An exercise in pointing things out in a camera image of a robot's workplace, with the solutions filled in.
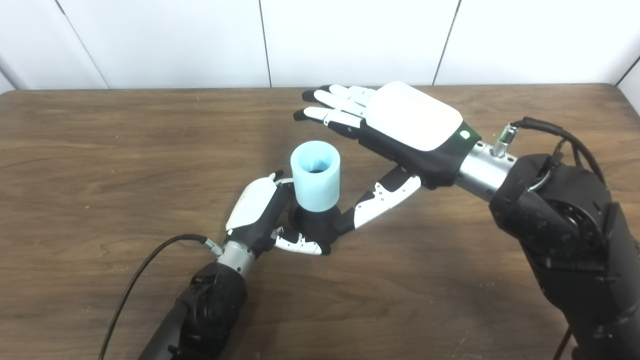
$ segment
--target black cable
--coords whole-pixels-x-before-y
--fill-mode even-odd
[[[565,139],[565,138],[563,138],[562,140],[560,140],[560,141],[558,142],[558,144],[556,145],[556,148],[554,149],[554,155],[555,155],[557,152],[560,152],[560,151],[562,150],[562,146],[564,146],[564,143],[566,143],[566,139]]]
[[[562,338],[562,341],[560,341],[560,344],[558,345],[558,349],[556,350],[556,354],[554,355],[553,360],[560,360],[560,357],[564,352],[564,348],[566,348],[566,344],[569,342],[570,338],[571,338],[571,328],[567,327],[566,332],[564,333],[564,336]]]
[[[575,166],[584,168],[582,160],[580,160],[580,151],[575,145],[571,145],[571,148],[573,149],[573,162],[575,163]]]
[[[182,234],[182,235],[174,236],[173,238],[170,238],[169,240],[160,244],[160,246],[158,246],[155,250],[151,252],[151,254],[149,254],[149,256],[147,256],[147,258],[142,262],[142,265],[140,265],[140,267],[137,269],[135,274],[133,274],[133,277],[129,281],[129,284],[127,285],[126,289],[124,290],[124,293],[122,294],[120,303],[118,304],[118,307],[116,307],[116,312],[113,314],[111,323],[107,328],[107,334],[104,336],[104,341],[102,342],[102,348],[100,348],[100,354],[98,355],[98,360],[104,359],[104,354],[107,352],[107,346],[109,345],[109,340],[111,339],[111,335],[113,334],[113,329],[115,329],[116,327],[116,322],[118,321],[118,317],[122,312],[124,303],[127,302],[127,298],[129,297],[129,294],[131,293],[133,286],[136,284],[136,281],[138,280],[142,272],[145,271],[145,268],[147,267],[147,265],[149,265],[149,263],[156,257],[156,255],[158,255],[165,247],[175,243],[176,241],[181,241],[181,240],[195,240],[200,242],[201,244],[204,244],[205,242],[207,242],[207,237],[202,235],[197,235],[197,234]]]
[[[596,161],[591,151],[589,151],[589,149],[580,140],[578,140],[578,138],[573,136],[568,131],[564,130],[561,126],[530,117],[524,117],[522,120],[512,122],[511,125],[522,129],[533,129],[542,131],[544,133],[560,136],[561,138],[566,139],[584,156],[584,159],[591,167],[591,170],[600,179],[600,181],[605,186],[607,185],[604,179],[604,174],[602,173],[602,169],[600,168],[600,165]]]

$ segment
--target black fingertip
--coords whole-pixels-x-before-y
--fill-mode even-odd
[[[293,119],[295,121],[309,120],[309,117],[305,115],[305,110],[301,109],[293,113]]]
[[[331,254],[331,247],[327,244],[323,244],[323,243],[319,243],[318,247],[320,247],[320,250],[322,250],[322,254],[321,255],[329,255]]]
[[[307,90],[302,93],[302,99],[307,102],[318,102],[316,96],[314,95],[315,90]]]

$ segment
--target wooden table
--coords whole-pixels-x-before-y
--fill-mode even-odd
[[[550,120],[602,164],[640,234],[640,121],[609,85],[421,90],[492,142],[523,115]],[[302,89],[9,92],[0,97],[0,355],[93,359],[142,259],[179,233],[222,239],[252,180],[324,140],[342,155],[342,209],[392,164],[312,122]],[[511,152],[549,152],[532,131]],[[172,245],[122,313],[108,359],[135,359],[212,256]],[[565,329],[517,242],[459,188],[420,191],[341,238],[328,257],[256,262],[223,359],[550,359]]]

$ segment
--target cable connector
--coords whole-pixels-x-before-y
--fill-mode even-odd
[[[207,239],[207,241],[205,241],[203,245],[208,247],[209,250],[211,250],[211,252],[214,253],[217,257],[220,257],[225,253],[225,249],[223,249],[222,246],[218,245],[217,243],[213,242],[213,240],[211,239]]]
[[[491,155],[494,158],[500,158],[500,159],[503,158],[504,155],[507,153],[507,149],[509,148],[509,145],[511,144],[513,139],[516,137],[516,134],[518,134],[517,127],[511,124],[508,124],[507,126],[505,126],[504,130],[502,130],[502,134],[500,134],[500,137],[498,137],[498,140],[496,140],[495,145],[491,149]]]

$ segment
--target humanoid robot hand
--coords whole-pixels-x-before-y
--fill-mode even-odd
[[[379,90],[327,85],[304,92],[302,99],[325,108],[299,110],[295,120],[321,122],[398,165],[336,220],[339,234],[393,208],[420,186],[452,186],[467,156],[490,148],[460,112],[399,81]]]
[[[225,250],[237,244],[244,252],[253,254],[254,259],[273,247],[310,255],[329,254],[328,245],[277,225],[293,195],[293,180],[279,179],[282,174],[279,170],[247,185],[227,221]],[[227,261],[225,254],[218,260],[223,264]]]

